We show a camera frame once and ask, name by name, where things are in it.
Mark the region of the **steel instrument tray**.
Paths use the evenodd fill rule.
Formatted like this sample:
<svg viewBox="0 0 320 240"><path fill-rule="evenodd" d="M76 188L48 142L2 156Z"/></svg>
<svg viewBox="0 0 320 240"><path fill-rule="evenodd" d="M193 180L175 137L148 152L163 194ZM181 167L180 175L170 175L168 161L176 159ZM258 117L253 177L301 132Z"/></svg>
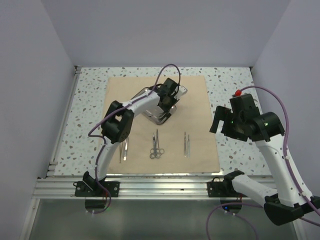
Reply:
<svg viewBox="0 0 320 240"><path fill-rule="evenodd" d="M142 88L136 95L133 96L133 98L136 98L145 92L147 92L148 87ZM177 101L180 100L180 97L185 95L188 92L188 89L184 86L179 87L179 91L177 94ZM154 108L150 108L145 110L142 115L146 117L148 120L153 122L156 125L162 125L164 124L177 110L177 106L173 105L169 110L163 110L159 106L155 106Z"/></svg>

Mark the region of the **steel scalpel handle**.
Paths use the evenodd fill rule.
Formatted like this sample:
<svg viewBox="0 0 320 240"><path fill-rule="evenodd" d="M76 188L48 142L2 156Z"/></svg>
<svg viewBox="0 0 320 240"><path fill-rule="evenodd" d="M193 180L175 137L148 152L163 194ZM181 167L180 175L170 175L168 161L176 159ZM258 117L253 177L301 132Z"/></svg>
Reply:
<svg viewBox="0 0 320 240"><path fill-rule="evenodd" d="M191 140L190 140L190 135L188 134L187 137L187 157L191 157Z"/></svg>
<svg viewBox="0 0 320 240"><path fill-rule="evenodd" d="M184 132L184 139L183 139L183 156L187 157L187 136L186 136L186 132Z"/></svg>

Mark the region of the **beige surgical cloth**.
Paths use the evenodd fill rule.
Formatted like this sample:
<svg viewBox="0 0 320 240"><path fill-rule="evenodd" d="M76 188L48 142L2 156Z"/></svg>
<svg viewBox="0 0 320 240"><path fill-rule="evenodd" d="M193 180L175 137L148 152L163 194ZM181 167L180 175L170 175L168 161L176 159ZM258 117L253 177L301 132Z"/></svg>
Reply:
<svg viewBox="0 0 320 240"><path fill-rule="evenodd" d="M176 112L162 125L156 125L142 114L133 120L129 134L126 161L120 161L117 149L109 164L108 174L184 174L218 173L220 164L216 137L210 133L212 110L205 78L183 76L181 85L187 89L177 102ZM153 135L159 134L160 158L150 158ZM184 157L190 135L190 157Z"/></svg>

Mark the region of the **steel surgical scissors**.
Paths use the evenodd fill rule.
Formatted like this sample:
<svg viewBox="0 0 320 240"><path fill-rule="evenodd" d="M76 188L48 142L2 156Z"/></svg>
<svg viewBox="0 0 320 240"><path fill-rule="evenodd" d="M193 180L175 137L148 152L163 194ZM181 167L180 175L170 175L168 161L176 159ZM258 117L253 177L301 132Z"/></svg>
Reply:
<svg viewBox="0 0 320 240"><path fill-rule="evenodd" d="M155 141L156 141L156 157L160 158L165 153L165 150L160 147L158 129L156 130Z"/></svg>

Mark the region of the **steel forceps with rings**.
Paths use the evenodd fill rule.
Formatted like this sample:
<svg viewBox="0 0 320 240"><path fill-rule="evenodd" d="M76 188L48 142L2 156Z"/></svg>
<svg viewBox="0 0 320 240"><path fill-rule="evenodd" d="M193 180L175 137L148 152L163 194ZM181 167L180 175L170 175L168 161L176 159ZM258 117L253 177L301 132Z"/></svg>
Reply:
<svg viewBox="0 0 320 240"><path fill-rule="evenodd" d="M151 159L157 158L158 151L157 151L157 142L156 142L156 136L153 134L152 135L152 148L150 149L150 155L149 157Z"/></svg>

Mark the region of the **steel tweezers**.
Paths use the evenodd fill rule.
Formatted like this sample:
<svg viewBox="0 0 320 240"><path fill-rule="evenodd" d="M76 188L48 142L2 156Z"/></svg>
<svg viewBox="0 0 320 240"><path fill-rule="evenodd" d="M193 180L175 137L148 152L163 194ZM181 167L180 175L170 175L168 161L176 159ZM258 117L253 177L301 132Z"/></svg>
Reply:
<svg viewBox="0 0 320 240"><path fill-rule="evenodd" d="M123 143L121 142L119 144L119 163L122 163L122 159L123 159Z"/></svg>
<svg viewBox="0 0 320 240"><path fill-rule="evenodd" d="M123 161L127 160L128 148L129 148L129 138L127 138L125 140L125 146L124 146L124 152L123 152Z"/></svg>

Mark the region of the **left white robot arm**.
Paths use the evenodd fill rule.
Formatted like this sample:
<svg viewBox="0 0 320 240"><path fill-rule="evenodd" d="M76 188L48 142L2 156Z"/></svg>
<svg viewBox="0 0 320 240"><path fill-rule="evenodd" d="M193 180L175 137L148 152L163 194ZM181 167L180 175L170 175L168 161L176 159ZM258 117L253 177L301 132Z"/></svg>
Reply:
<svg viewBox="0 0 320 240"><path fill-rule="evenodd" d="M75 182L75 196L77 197L113 197L111 187L105 182L107 171L112 158L119 147L130 135L134 118L140 114L155 110L168 118L172 107L186 94L182 87L176 90L152 90L144 88L131 100L125 102L113 101L102 121L100 121L88 136L93 137L93 131L101 127L102 135L96 135L103 139L102 147L96 157L92 170L83 174L82 180Z"/></svg>

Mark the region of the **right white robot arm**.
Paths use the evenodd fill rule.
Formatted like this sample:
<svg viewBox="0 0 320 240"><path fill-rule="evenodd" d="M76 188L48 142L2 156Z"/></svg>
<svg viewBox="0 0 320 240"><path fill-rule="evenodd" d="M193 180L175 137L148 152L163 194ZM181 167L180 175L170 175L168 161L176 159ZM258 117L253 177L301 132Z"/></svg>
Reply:
<svg viewBox="0 0 320 240"><path fill-rule="evenodd" d="M270 221L281 226L320 208L320 198L304 184L285 144L285 130L273 112L260 113L250 103L239 108L217 106L210 128L216 133L223 122L221 133L232 139L252 140L262 153L275 182L267 187L248 177L243 171L226 174L222 181L207 183L208 196L235 197L244 195L263 207Z"/></svg>

